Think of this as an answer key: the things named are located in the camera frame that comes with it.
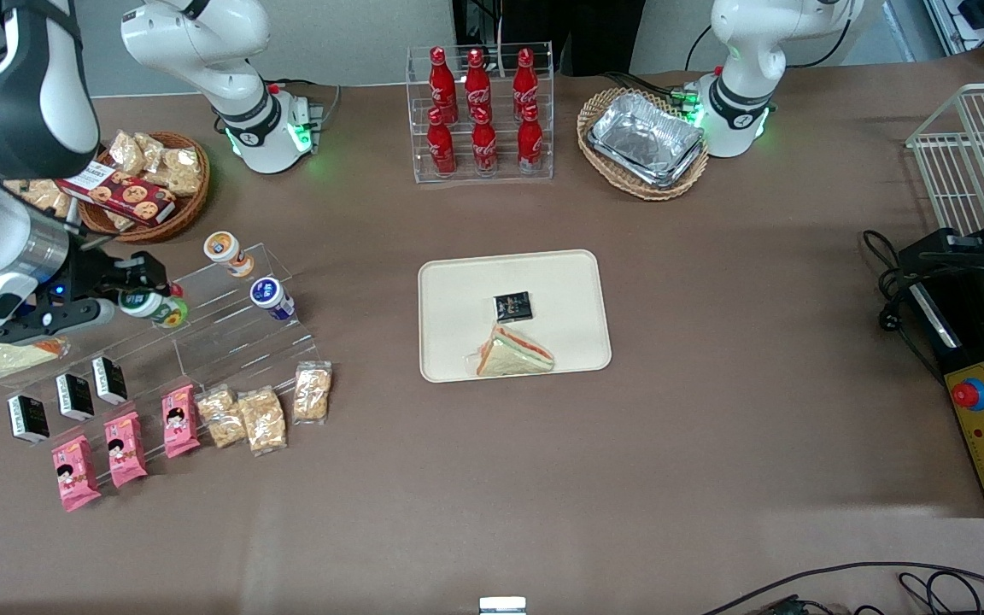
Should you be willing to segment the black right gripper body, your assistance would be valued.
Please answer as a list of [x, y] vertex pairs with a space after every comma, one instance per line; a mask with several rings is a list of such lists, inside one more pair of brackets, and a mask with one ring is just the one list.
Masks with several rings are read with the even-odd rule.
[[57, 273], [57, 300], [72, 302], [82, 297], [109, 297], [120, 290], [121, 269], [117, 258], [102, 249], [70, 248]]

